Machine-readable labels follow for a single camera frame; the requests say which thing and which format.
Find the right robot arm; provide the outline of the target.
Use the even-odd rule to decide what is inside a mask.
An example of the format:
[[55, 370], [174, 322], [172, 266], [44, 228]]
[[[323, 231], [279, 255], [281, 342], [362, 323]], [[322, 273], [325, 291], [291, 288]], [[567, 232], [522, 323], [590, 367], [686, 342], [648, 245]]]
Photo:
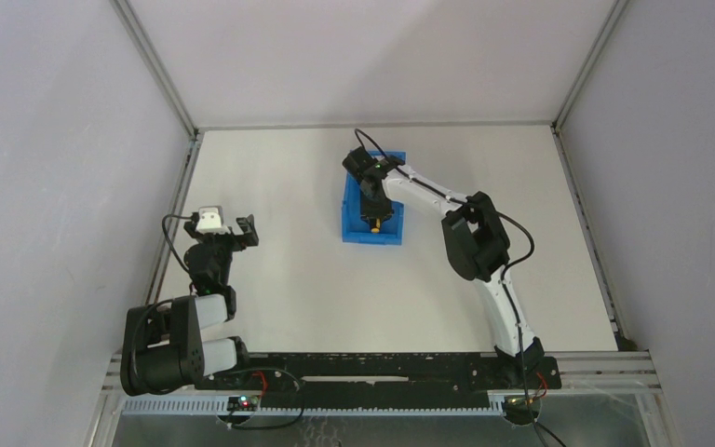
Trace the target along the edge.
[[494, 350], [522, 373], [545, 355], [540, 339], [526, 320], [511, 284], [508, 217], [483, 193], [455, 193], [431, 182], [398, 156], [373, 156], [363, 147], [342, 162], [357, 185], [357, 216], [371, 235], [380, 235], [393, 219], [394, 204], [430, 211], [440, 221], [446, 258], [462, 279], [474, 283], [486, 305]]

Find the black yellow screwdriver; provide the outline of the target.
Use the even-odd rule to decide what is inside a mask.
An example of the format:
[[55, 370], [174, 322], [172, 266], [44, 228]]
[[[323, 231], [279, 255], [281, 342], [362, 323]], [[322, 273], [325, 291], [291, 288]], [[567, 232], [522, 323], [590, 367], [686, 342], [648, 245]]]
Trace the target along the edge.
[[381, 231], [381, 226], [382, 226], [382, 220], [374, 219], [373, 222], [371, 223], [371, 233], [379, 234]]

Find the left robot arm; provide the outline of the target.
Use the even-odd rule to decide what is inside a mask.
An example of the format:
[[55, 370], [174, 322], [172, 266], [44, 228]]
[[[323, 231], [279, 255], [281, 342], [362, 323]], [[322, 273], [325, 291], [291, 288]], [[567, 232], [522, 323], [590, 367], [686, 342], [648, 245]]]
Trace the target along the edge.
[[217, 207], [203, 208], [182, 221], [194, 244], [175, 257], [188, 274], [190, 291], [127, 312], [120, 382], [130, 396], [202, 387], [249, 362], [240, 337], [206, 341], [202, 332], [236, 316], [230, 270], [236, 252], [259, 243], [255, 218], [236, 218], [238, 233], [223, 222]]

